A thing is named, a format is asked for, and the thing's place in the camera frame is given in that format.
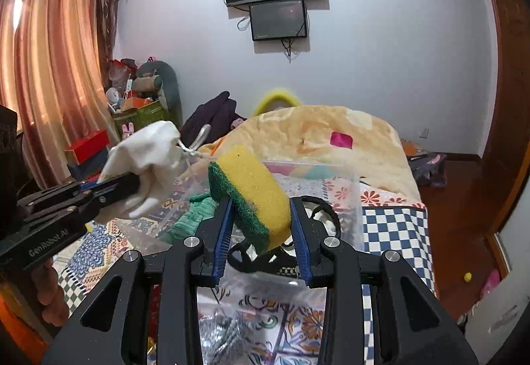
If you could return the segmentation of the person's left hand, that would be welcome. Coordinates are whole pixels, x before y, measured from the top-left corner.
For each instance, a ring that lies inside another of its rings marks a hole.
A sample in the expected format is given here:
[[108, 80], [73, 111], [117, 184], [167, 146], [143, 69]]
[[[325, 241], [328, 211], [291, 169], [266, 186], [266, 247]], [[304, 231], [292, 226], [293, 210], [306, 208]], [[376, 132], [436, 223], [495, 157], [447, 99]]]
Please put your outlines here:
[[31, 273], [39, 303], [43, 306], [42, 318], [54, 327], [62, 327], [67, 322], [69, 308], [64, 299], [64, 291], [58, 284], [58, 273], [53, 267], [53, 259], [47, 259]]

